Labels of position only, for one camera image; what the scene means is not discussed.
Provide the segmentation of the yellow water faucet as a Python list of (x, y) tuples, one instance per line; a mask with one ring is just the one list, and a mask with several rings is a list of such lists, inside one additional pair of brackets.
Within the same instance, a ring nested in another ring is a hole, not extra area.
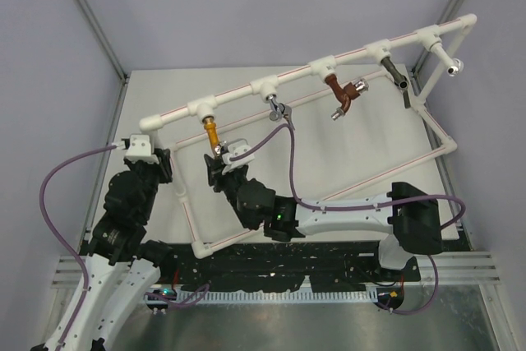
[(206, 117), (202, 120), (203, 128), (210, 143), (210, 149), (215, 158), (220, 158), (224, 152), (226, 141), (219, 139), (217, 125), (213, 116)]

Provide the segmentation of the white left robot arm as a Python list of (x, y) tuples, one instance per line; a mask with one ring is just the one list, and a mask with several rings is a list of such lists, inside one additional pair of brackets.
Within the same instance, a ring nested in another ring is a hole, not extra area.
[(110, 350), (136, 305), (156, 282), (168, 283), (177, 269), (173, 249), (143, 240), (159, 185), (173, 180), (170, 152), (155, 148), (148, 159), (125, 159), (113, 176), (104, 215), (91, 232), (72, 299), (52, 335), (38, 350)]

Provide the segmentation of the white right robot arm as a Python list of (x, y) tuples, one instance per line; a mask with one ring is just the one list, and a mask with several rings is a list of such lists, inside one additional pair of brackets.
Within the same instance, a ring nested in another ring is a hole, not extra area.
[(234, 167), (220, 157), (204, 157), (208, 184), (223, 194), (245, 229), (262, 229), (276, 242), (291, 242), (319, 233), (374, 232), (384, 234), (371, 261), (373, 274), (390, 280), (415, 255), (442, 253), (441, 220), (435, 197), (407, 182), (363, 200), (301, 201), (280, 196), (262, 182), (247, 177), (248, 166)]

